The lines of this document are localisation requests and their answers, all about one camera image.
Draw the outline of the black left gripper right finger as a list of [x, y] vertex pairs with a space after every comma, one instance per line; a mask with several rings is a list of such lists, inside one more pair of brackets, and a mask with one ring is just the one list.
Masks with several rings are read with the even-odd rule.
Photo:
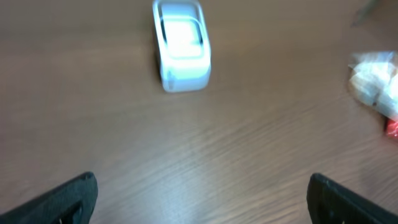
[[397, 224], [397, 215], [320, 173], [310, 177], [307, 205], [313, 224]]

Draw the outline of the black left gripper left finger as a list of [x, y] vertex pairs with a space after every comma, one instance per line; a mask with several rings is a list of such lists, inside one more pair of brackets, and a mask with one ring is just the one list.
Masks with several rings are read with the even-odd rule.
[[1, 223], [88, 224], [97, 197], [98, 184], [94, 173], [84, 172], [1, 214]]

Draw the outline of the white brown cookie bag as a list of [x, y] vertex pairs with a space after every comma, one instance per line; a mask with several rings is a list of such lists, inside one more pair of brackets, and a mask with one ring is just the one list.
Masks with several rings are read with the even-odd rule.
[[349, 90], [364, 105], [397, 121], [397, 52], [351, 55]]

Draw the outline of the orange pasta packet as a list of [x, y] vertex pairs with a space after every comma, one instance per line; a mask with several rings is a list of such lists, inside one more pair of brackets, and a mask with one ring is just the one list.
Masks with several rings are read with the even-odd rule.
[[385, 135], [391, 139], [397, 139], [398, 137], [398, 122], [392, 119], [388, 119], [385, 125]]

